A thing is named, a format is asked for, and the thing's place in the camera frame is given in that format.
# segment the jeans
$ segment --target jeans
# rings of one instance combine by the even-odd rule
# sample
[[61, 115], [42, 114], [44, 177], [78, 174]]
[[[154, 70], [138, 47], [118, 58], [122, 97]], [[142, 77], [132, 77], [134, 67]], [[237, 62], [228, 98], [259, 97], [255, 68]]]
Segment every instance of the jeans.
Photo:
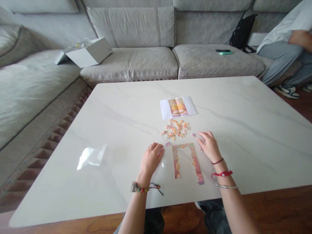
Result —
[[[209, 234], [232, 234], [221, 198], [200, 201], [198, 204], [205, 213], [204, 221]], [[120, 225], [114, 234], [118, 234]], [[161, 234], [164, 226], [161, 207], [146, 210], [144, 234]]]

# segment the wooden floor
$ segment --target wooden floor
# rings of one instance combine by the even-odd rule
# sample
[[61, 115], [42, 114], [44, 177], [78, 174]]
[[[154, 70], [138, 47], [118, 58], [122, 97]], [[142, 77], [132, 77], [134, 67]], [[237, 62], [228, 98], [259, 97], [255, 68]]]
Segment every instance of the wooden floor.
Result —
[[[298, 93], [301, 95], [298, 100], [282, 98], [312, 122], [312, 93]], [[312, 233], [312, 186], [249, 194], [244, 198], [263, 233]], [[162, 214], [165, 219], [164, 234], [207, 233], [204, 214], [194, 203], [165, 207]], [[29, 228], [0, 228], [0, 233], [110, 234], [118, 227], [122, 217], [122, 214], [114, 214]]]

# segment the silver bangle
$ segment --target silver bangle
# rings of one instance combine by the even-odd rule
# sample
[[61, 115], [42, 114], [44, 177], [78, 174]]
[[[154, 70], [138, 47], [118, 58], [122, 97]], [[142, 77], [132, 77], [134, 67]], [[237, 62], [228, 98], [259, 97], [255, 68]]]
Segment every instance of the silver bangle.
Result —
[[231, 187], [231, 186], [226, 186], [226, 185], [221, 185], [221, 184], [215, 184], [216, 186], [219, 186], [219, 187], [221, 187], [221, 188], [226, 188], [226, 189], [233, 189], [233, 188], [235, 188], [235, 189], [238, 189], [238, 186], [233, 186], [233, 187]]

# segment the white marble table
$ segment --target white marble table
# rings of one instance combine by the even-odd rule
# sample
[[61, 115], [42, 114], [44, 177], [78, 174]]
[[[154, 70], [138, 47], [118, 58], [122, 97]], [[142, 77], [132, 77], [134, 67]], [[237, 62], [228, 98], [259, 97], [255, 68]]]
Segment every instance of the white marble table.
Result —
[[[165, 196], [152, 189], [147, 208], [220, 197], [210, 179], [212, 165], [191, 137], [198, 131], [213, 132], [243, 194], [312, 184], [312, 124], [255, 77], [99, 84], [10, 226], [124, 212], [144, 151], [154, 141], [167, 142], [160, 136], [168, 121], [162, 120], [159, 101], [181, 96], [190, 96], [199, 114], [182, 117], [192, 129], [171, 143], [195, 143], [205, 184], [197, 184], [183, 156], [182, 177], [175, 179], [172, 149], [165, 147], [152, 178]], [[85, 148], [104, 144], [100, 166], [76, 170]]]

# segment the knee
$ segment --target knee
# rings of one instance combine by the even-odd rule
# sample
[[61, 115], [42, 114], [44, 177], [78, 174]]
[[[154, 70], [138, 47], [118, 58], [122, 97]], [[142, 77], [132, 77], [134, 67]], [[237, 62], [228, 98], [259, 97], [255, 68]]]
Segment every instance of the knee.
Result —
[[289, 44], [288, 50], [285, 52], [285, 55], [298, 58], [303, 53], [303, 48], [300, 45]]

